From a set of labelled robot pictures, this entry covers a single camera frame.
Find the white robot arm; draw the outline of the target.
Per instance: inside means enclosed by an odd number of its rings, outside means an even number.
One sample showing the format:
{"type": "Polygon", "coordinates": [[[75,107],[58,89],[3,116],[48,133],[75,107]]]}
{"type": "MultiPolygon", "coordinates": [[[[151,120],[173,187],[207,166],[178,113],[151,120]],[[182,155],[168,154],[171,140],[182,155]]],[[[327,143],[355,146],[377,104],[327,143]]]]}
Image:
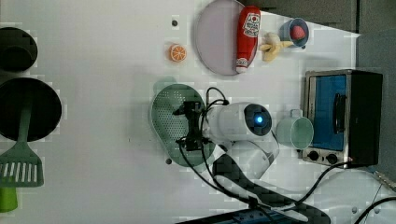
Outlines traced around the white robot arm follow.
{"type": "Polygon", "coordinates": [[[299,224],[331,224],[316,207],[257,183],[275,161],[280,143],[263,105],[187,101],[173,114],[188,121],[188,133],[177,139],[180,154],[198,151],[215,189],[261,211],[272,224],[276,215],[299,224]]]}

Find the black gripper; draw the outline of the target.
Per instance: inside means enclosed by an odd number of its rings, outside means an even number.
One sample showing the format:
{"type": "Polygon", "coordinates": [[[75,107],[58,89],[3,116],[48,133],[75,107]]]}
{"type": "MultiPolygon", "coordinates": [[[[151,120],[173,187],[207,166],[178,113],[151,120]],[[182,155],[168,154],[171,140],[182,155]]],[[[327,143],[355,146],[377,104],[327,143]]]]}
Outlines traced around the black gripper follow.
{"type": "Polygon", "coordinates": [[[203,136],[201,116],[205,112],[205,106],[198,101],[186,101],[176,111],[175,116],[184,115],[188,120],[188,133],[181,140],[177,140],[187,151],[202,150],[208,140],[203,136]]]}

